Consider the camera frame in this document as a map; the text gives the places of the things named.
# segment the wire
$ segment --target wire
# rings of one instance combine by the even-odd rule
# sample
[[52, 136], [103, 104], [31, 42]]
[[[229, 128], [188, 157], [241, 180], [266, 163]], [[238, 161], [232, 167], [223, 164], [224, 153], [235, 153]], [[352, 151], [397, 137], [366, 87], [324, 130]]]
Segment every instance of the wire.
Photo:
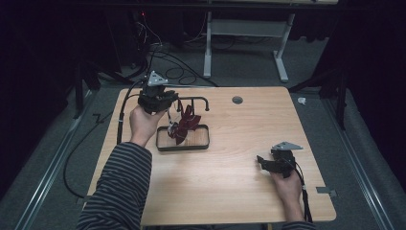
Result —
[[202, 27], [200, 28], [199, 34], [197, 34], [197, 36], [196, 36], [195, 38], [191, 39], [191, 40], [184, 41], [185, 43], [193, 42], [193, 41], [196, 41], [196, 40], [198, 40], [198, 39], [201, 39], [202, 37], [205, 37], [205, 36], [201, 36], [201, 34], [202, 34], [203, 29], [204, 29], [204, 26], [205, 26], [205, 24], [206, 24], [206, 18], [207, 18], [207, 13], [204, 14], [204, 19], [203, 19]]
[[134, 82], [131, 87], [128, 88], [127, 93], [125, 94], [123, 104], [122, 104], [122, 109], [120, 110], [120, 117], [119, 117], [119, 125], [117, 127], [117, 145], [122, 142], [122, 135], [123, 135], [123, 122], [124, 122], [124, 109], [125, 109], [125, 104], [126, 101], [130, 98], [129, 94], [131, 93], [131, 90], [135, 87], [135, 85], [139, 84], [140, 82], [143, 82], [143, 80], [138, 80]]
[[155, 35], [155, 36], [158, 38], [159, 44], [160, 44], [160, 46], [162, 46], [161, 37], [159, 37], [159, 35], [157, 35], [157, 34], [156, 34], [153, 30], [151, 30], [151, 28], [148, 26], [146, 13], [145, 13], [144, 11], [142, 12], [142, 16], [143, 16], [143, 18], [144, 18], [144, 23], [146, 24], [146, 27], [148, 28], [148, 30], [149, 30], [153, 35]]
[[218, 87], [218, 85], [217, 85], [215, 82], [201, 77], [201, 76], [200, 76], [199, 74], [197, 74], [187, 63], [185, 63], [184, 61], [182, 61], [182, 60], [179, 59], [178, 57], [175, 57], [175, 56], [170, 55], [170, 54], [165, 53], [165, 52], [156, 52], [156, 54], [164, 54], [164, 55], [166, 55], [166, 56], [169, 56], [169, 57], [171, 57], [171, 58], [176, 59], [177, 61], [179, 61], [180, 63], [182, 63], [183, 65], [185, 65], [185, 66], [188, 68], [188, 70], [190, 70], [194, 75], [196, 75], [197, 78], [202, 79], [203, 81], [206, 81], [206, 82], [210, 83], [211, 85], [213, 85], [213, 86], [215, 86], [215, 87]]
[[149, 71], [150, 71], [150, 69], [151, 69], [151, 66], [152, 66], [152, 59], [154, 58], [154, 55], [155, 55], [156, 50], [158, 49], [158, 47], [159, 47], [159, 46], [156, 46], [156, 47], [153, 49], [153, 51], [152, 51], [151, 57], [149, 58], [149, 65], [148, 65], [148, 68], [147, 68], [147, 71], [146, 71], [146, 75], [149, 73]]
[[129, 76], [125, 77], [126, 79], [132, 79], [135, 77], [140, 76], [144, 71], [146, 71], [148, 67], [148, 62], [147, 62], [147, 58], [143, 58], [143, 62], [141, 63], [140, 68], [133, 74], [130, 74]]
[[307, 189], [305, 187], [305, 176], [302, 172], [302, 168], [301, 166], [296, 162], [296, 165], [299, 167], [300, 172], [298, 171], [298, 169], [296, 169], [295, 166], [293, 166], [292, 164], [290, 164], [290, 162], [288, 160], [286, 160], [285, 158], [282, 158], [282, 160], [284, 162], [286, 162], [295, 172], [296, 174], [299, 176], [299, 179], [301, 180], [301, 184], [302, 184], [302, 199], [304, 202], [304, 220], [306, 220], [307, 222], [313, 222], [313, 218], [311, 216], [310, 213], [310, 208], [308, 206], [308, 194], [307, 194]]
[[135, 96], [140, 96], [140, 94], [133, 94], [133, 95], [129, 96], [128, 98], [130, 99], [130, 98], [135, 97]]
[[147, 43], [147, 28], [146, 28], [146, 26], [143, 25], [143, 23], [137, 22], [136, 24], [141, 26], [141, 29], [142, 29], [138, 33], [138, 36], [141, 36], [142, 31], [145, 31], [144, 32], [144, 44], [146, 44]]
[[236, 37], [235, 37], [235, 36], [217, 35], [217, 36], [214, 36], [214, 38], [216, 38], [216, 39], [217, 39], [219, 42], [221, 42], [221, 43], [226, 43], [226, 42], [227, 42], [227, 41], [222, 42], [222, 41], [220, 40], [221, 38], [229, 38], [229, 40], [231, 40], [231, 44], [228, 45], [227, 47], [224, 47], [224, 48], [215, 47], [215, 46], [213, 45], [213, 43], [212, 43], [213, 49], [216, 49], [216, 50], [228, 50], [228, 49], [232, 48], [232, 47], [236, 44]]
[[101, 123], [103, 123], [105, 121], [105, 119], [107, 119], [111, 114], [113, 114], [113, 111], [109, 112], [101, 120], [99, 120], [92, 128], [90, 128], [90, 130], [87, 131], [87, 133], [83, 136], [83, 138], [81, 138], [81, 140], [74, 146], [74, 148], [71, 150], [71, 152], [69, 152], [69, 155], [66, 158], [65, 164], [63, 166], [63, 184], [65, 185], [66, 189], [74, 196], [77, 196], [79, 198], [85, 198], [85, 195], [80, 195], [79, 193], [75, 192], [68, 184], [68, 181], [66, 179], [66, 170], [68, 168], [69, 160], [71, 159], [73, 153], [78, 148], [78, 146], [81, 143], [83, 143], [83, 141], [87, 138], [87, 136], [89, 136], [90, 133], [92, 133], [92, 131], [95, 130], [95, 128], [98, 127]]
[[[185, 79], [189, 79], [189, 78], [192, 78], [192, 80], [185, 82]], [[190, 85], [190, 84], [195, 83], [196, 80], [197, 80], [197, 78], [196, 78], [196, 76], [194, 76], [194, 75], [191, 75], [191, 76], [184, 76], [184, 77], [182, 77], [182, 78], [179, 79], [179, 84], [181, 84], [181, 85]]]
[[[171, 79], [171, 80], [176, 80], [176, 79], [180, 79], [182, 78], [182, 76], [185, 74], [185, 69], [182, 68], [182, 66], [180, 66], [179, 64], [177, 64], [179, 67], [174, 67], [174, 68], [170, 68], [167, 70], [167, 72], [165, 72], [165, 76], [167, 77], [167, 79]], [[169, 72], [172, 70], [181, 70], [181, 74], [177, 77], [171, 77]]]

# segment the table top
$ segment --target table top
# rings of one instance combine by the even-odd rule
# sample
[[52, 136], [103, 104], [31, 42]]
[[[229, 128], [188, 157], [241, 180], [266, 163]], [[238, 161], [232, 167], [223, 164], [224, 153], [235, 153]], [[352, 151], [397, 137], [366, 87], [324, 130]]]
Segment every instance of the table top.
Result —
[[[282, 141], [304, 148], [293, 150], [293, 154], [304, 173], [313, 220], [335, 219], [329, 195], [316, 191], [325, 183], [286, 88], [173, 90], [179, 97], [205, 97], [209, 101], [210, 111], [204, 110], [203, 101], [195, 101], [194, 106], [195, 113], [202, 116], [200, 124], [209, 127], [210, 145], [199, 150], [159, 151], [155, 136], [149, 140], [152, 174], [142, 225], [284, 221], [272, 178], [257, 163], [257, 155], [272, 160], [270, 149]], [[94, 193], [102, 168], [116, 146], [117, 121], [126, 91], [119, 95], [89, 195]], [[240, 96], [243, 102], [233, 103], [234, 96]], [[137, 99], [132, 97], [126, 103], [123, 141], [129, 140], [128, 116]], [[167, 125], [164, 116], [158, 127]]]

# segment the striped shirt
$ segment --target striped shirt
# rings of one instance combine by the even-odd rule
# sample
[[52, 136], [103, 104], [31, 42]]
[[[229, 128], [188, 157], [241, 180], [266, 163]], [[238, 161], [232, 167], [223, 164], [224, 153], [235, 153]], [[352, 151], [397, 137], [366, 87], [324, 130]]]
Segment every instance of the striped shirt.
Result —
[[[80, 214], [77, 229], [140, 229], [151, 162], [149, 150], [130, 142], [117, 145], [101, 172], [96, 192]], [[283, 230], [301, 229], [316, 228], [307, 222], [283, 226]]]

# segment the hand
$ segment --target hand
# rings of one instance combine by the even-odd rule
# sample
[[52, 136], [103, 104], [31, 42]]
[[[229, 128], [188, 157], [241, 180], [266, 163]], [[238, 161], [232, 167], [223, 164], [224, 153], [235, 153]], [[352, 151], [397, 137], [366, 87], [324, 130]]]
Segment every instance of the hand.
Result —
[[151, 115], [137, 105], [129, 115], [129, 124], [131, 126], [130, 142], [145, 147], [148, 140], [155, 133], [159, 120], [165, 113], [166, 111], [160, 111]]
[[294, 171], [289, 177], [283, 178], [279, 173], [272, 173], [277, 192], [283, 202], [286, 221], [305, 221], [299, 201], [302, 192], [301, 179]]

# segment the white desk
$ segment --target white desk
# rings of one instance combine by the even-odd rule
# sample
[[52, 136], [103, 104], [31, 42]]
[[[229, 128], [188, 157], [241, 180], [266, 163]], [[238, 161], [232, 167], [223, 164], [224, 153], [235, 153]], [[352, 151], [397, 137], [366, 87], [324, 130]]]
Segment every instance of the white desk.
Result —
[[[247, 2], [247, 3], [275, 3], [275, 4], [314, 4], [333, 5], [338, 0], [225, 0], [222, 2]], [[295, 18], [294, 13], [290, 13], [286, 21], [249, 21], [249, 20], [223, 20], [212, 19], [212, 13], [207, 15], [207, 37], [206, 52], [204, 58], [203, 77], [209, 78], [212, 75], [212, 35], [249, 35], [249, 36], [272, 36], [281, 39], [279, 50], [273, 51], [272, 55], [278, 68], [282, 82], [288, 82], [288, 76], [282, 61], [282, 54], [286, 45], [290, 30]]]

